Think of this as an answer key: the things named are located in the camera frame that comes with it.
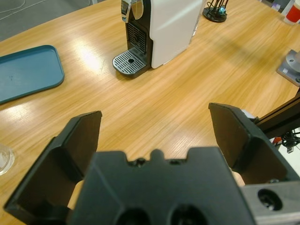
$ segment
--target gray metal base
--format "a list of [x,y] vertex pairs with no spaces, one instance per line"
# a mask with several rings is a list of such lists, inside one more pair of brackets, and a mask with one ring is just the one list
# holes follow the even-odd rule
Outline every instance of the gray metal base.
[[246,185],[241,190],[257,225],[300,224],[300,181]]
[[296,54],[297,52],[291,50],[277,69],[277,73],[288,79],[297,87],[300,87],[300,63],[298,63],[295,58]]

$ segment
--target gray floor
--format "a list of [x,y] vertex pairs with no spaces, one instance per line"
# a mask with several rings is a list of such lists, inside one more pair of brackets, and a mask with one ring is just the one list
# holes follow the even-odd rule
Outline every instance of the gray floor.
[[87,6],[89,0],[0,0],[0,41]]

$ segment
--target teal tray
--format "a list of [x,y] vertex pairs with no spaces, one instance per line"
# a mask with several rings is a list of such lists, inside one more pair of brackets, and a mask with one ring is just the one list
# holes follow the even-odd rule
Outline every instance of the teal tray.
[[42,45],[0,57],[0,104],[56,87],[64,72],[55,47]]

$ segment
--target black stand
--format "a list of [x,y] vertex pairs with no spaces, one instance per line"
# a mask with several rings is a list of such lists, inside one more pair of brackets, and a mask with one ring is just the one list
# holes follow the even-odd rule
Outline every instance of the black stand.
[[203,15],[210,21],[215,23],[222,23],[227,19],[226,6],[228,0],[224,5],[225,0],[212,0],[212,2],[208,2],[206,7],[203,10]]

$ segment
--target red cup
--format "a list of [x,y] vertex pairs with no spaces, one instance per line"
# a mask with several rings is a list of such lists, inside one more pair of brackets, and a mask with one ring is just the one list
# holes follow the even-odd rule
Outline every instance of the red cup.
[[300,20],[300,5],[298,1],[294,3],[290,11],[286,15],[286,19],[292,23],[297,23]]

